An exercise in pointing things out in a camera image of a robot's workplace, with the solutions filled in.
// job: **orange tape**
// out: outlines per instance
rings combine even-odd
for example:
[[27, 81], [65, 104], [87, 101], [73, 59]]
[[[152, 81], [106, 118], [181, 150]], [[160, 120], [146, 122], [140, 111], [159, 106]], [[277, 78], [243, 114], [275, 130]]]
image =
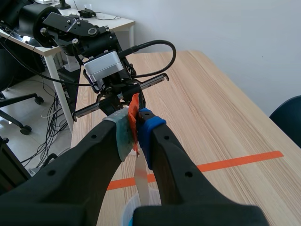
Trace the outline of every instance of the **orange tape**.
[[[207, 171], [218, 170], [218, 169], [223, 169], [223, 168], [232, 167], [232, 166], [244, 165], [244, 164], [248, 164], [248, 163], [252, 163], [252, 162], [280, 158], [280, 157], [284, 157], [284, 155], [280, 151], [272, 151], [272, 152], [266, 152], [266, 153], [261, 153], [261, 154], [254, 154], [254, 155], [250, 155], [250, 156], [235, 158], [235, 159], [215, 161], [215, 162], [211, 162], [211, 163], [201, 164], [201, 165], [198, 165], [197, 167], [201, 172], [207, 172]], [[155, 175], [148, 174], [147, 181], [148, 182], [156, 181]], [[123, 188], [123, 187], [134, 186], [134, 185], [135, 185], [134, 178], [113, 180], [110, 182], [107, 190], [109, 191], [109, 190], [114, 190], [114, 189], [119, 189], [119, 188]]]

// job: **blue object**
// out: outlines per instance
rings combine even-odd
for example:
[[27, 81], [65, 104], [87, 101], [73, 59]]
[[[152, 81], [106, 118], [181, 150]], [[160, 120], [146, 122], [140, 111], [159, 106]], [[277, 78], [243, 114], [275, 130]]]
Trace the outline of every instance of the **blue object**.
[[128, 223], [128, 226], [133, 226], [133, 218], [131, 218], [130, 222]]
[[[149, 109], [144, 108], [141, 109], [140, 112], [150, 112], [152, 113]], [[150, 170], [152, 170], [152, 165], [150, 162], [150, 138], [151, 138], [151, 131], [162, 125], [166, 124], [166, 121], [164, 119], [161, 119], [159, 116], [154, 116], [144, 122], [142, 126], [138, 128], [138, 141], [140, 144], [140, 147], [143, 150], [147, 166], [149, 167]]]

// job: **wooden tabletop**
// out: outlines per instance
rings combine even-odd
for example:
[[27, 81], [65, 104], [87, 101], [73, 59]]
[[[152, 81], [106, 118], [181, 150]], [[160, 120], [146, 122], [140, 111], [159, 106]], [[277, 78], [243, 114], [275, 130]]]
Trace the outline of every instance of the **wooden tabletop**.
[[[132, 54], [128, 60], [142, 74], [163, 68], [171, 56]], [[301, 149], [203, 53], [178, 52], [167, 74], [169, 82], [143, 91], [146, 106], [167, 121], [206, 178], [233, 201], [261, 207], [271, 225], [301, 225]], [[81, 76], [80, 82], [87, 81]], [[91, 88], [79, 87], [77, 109], [95, 100]], [[103, 117], [99, 110], [78, 119], [71, 145]], [[130, 186], [134, 164], [130, 155], [115, 173], [98, 225], [120, 224], [124, 205], [137, 192]]]

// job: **white tape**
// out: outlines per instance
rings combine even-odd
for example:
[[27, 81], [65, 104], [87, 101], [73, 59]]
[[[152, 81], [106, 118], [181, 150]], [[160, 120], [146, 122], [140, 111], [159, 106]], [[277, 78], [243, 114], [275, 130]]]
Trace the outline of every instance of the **white tape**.
[[150, 192], [147, 184], [146, 161], [139, 143], [138, 148], [140, 155], [139, 157], [136, 157], [134, 178], [140, 198], [140, 203], [142, 206], [146, 206], [149, 205], [150, 201]]

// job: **dark blue chair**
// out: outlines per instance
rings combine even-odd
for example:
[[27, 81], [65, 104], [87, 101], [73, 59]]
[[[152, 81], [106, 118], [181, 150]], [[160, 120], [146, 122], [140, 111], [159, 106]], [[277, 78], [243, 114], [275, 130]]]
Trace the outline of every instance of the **dark blue chair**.
[[269, 118], [301, 148], [301, 96], [285, 101]]

